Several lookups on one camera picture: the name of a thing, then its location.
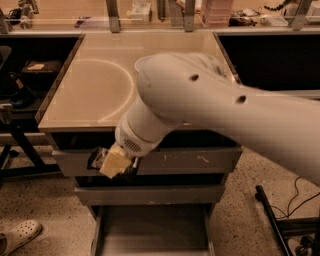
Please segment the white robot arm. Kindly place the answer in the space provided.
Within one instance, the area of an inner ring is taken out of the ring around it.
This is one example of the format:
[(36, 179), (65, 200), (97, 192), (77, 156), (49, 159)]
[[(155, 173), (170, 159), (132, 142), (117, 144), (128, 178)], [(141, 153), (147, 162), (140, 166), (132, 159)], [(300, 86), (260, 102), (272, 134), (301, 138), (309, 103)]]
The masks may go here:
[(234, 85), (202, 53), (139, 61), (136, 100), (122, 115), (100, 172), (109, 178), (184, 123), (224, 135), (320, 184), (320, 103)]

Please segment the white gripper with vent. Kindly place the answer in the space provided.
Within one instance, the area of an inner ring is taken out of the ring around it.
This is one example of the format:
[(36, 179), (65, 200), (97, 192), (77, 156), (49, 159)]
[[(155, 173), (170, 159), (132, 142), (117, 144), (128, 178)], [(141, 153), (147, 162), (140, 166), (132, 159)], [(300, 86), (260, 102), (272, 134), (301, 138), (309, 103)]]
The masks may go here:
[(153, 151), (155, 143), (148, 142), (134, 133), (126, 116), (123, 115), (115, 130), (114, 143), (103, 160), (100, 172), (114, 180), (130, 180), (137, 175), (139, 158)]

